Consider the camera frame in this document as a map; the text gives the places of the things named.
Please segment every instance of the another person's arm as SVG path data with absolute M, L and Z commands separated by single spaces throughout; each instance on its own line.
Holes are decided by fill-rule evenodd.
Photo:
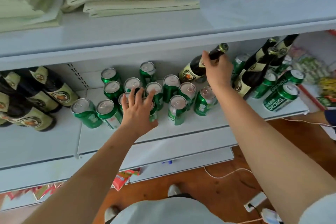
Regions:
M 203 52 L 203 60 L 208 82 L 256 179 L 284 223 L 298 223 L 310 205 L 336 192 L 336 180 L 235 92 L 232 64 L 225 55 L 212 65 Z
M 45 201 L 23 224 L 91 224 L 102 204 L 128 150 L 136 139 L 155 128 L 149 122 L 153 95 L 142 104 L 143 89 L 134 100 L 134 89 L 122 99 L 124 117 L 103 147 L 78 170 L 53 196 Z

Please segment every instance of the foot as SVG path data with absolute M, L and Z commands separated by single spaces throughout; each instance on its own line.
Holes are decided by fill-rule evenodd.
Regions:
M 168 197 L 178 195 L 178 194 L 182 194 L 180 189 L 175 184 L 170 185 L 168 189 Z
M 109 221 L 113 217 L 116 217 L 118 213 L 120 213 L 120 210 L 114 205 L 107 208 L 105 211 L 105 222 Z

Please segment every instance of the white sleeve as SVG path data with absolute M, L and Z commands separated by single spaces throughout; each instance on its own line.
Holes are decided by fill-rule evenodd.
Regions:
M 336 193 L 325 196 L 309 206 L 299 221 L 299 224 L 331 223 L 336 223 Z

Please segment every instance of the green beer can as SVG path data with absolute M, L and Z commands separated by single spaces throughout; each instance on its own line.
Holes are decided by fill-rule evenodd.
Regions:
M 77 99 L 72 104 L 71 111 L 88 128 L 98 128 L 103 123 L 95 111 L 94 103 L 86 98 Z
M 277 79 L 277 74 L 273 70 L 268 69 L 265 74 L 264 81 L 252 92 L 251 97 L 261 98 L 270 89 L 270 87 L 275 85 Z
M 153 101 L 157 107 L 157 111 L 160 111 L 163 108 L 163 88 L 157 82 L 150 82 L 146 86 L 146 96 L 148 96 L 152 90 L 156 92 Z
M 292 65 L 292 57 L 289 55 L 285 56 L 285 59 L 281 63 L 281 65 L 275 70 L 275 73 L 281 74 L 283 71 L 285 71 L 289 66 Z
M 123 116 L 112 100 L 100 101 L 96 107 L 98 117 L 110 128 L 117 129 L 121 125 Z
M 180 79 L 176 75 L 168 74 L 163 79 L 163 102 L 169 103 L 170 99 L 178 92 L 180 85 Z
M 278 87 L 264 100 L 264 107 L 269 111 L 279 111 L 299 96 L 299 88 L 292 83 L 285 83 Z
M 196 97 L 196 87 L 191 82 L 184 82 L 178 89 L 178 95 L 187 100 L 187 111 L 192 107 Z
M 291 82 L 295 85 L 300 85 L 305 79 L 305 74 L 299 70 L 290 70 L 284 73 L 277 81 L 276 84 L 271 87 L 271 91 L 274 92 L 277 88 L 287 82 Z
M 124 95 L 126 95 L 126 99 L 127 99 L 126 103 L 127 103 L 127 105 L 128 105 L 129 92 L 125 92 L 125 93 L 121 94 L 121 95 L 119 96 L 119 99 L 118 99 L 119 110 L 120 110 L 120 112 L 121 112 L 122 114 L 124 114 L 124 111 L 123 111 L 123 106 L 121 105 L 121 100 L 123 99 L 123 96 L 124 96 Z
M 104 84 L 111 81 L 117 81 L 121 84 L 120 74 L 112 67 L 105 68 L 101 73 L 101 80 Z
M 134 94 L 136 94 L 140 90 L 141 87 L 142 87 L 142 84 L 141 84 L 140 80 L 138 78 L 131 77 L 131 78 L 128 78 L 125 81 L 124 91 L 125 92 L 131 92 L 131 90 L 133 88 L 135 88 Z
M 196 96 L 194 111 L 199 116 L 206 116 L 207 112 L 216 104 L 217 99 L 210 86 L 204 87 Z
M 104 95 L 107 96 L 108 99 L 113 100 L 115 103 L 118 102 L 120 95 L 123 93 L 124 90 L 117 81 L 108 82 L 104 86 Z
M 152 62 L 143 62 L 140 66 L 140 79 L 142 85 L 145 87 L 150 82 L 155 82 L 155 66 Z
M 168 119 L 175 126 L 181 125 L 186 119 L 187 100 L 183 96 L 173 96 L 169 102 Z
M 146 98 L 142 99 L 142 103 L 144 104 L 146 101 Z M 158 119 L 158 114 L 157 114 L 157 107 L 154 101 L 152 101 L 152 104 L 150 105 L 150 112 L 149 112 L 149 121 L 153 122 L 154 120 Z
M 249 57 L 250 55 L 248 54 L 241 54 L 234 59 L 234 61 L 232 62 L 233 70 L 231 75 L 231 81 L 234 81 L 237 78 L 237 76 L 240 75 Z

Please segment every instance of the brown floor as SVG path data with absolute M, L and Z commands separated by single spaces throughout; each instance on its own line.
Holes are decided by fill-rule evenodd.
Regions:
M 336 176 L 336 142 L 318 125 L 294 121 L 272 120 L 269 123 L 302 151 L 320 164 L 332 176 Z M 207 167 L 213 176 L 223 176 L 237 168 L 249 168 L 240 148 L 234 147 L 234 160 Z M 261 191 L 254 176 L 247 171 L 237 171 L 224 179 L 208 176 L 203 168 L 168 175 L 149 181 L 129 184 L 120 192 L 111 189 L 105 198 L 94 224 L 104 223 L 104 211 L 111 205 L 120 209 L 141 201 L 159 200 L 167 196 L 171 184 L 177 184 L 182 192 L 194 198 L 225 222 L 243 222 L 259 218 L 256 211 L 248 213 L 243 205 Z M 267 200 L 257 209 L 272 209 Z

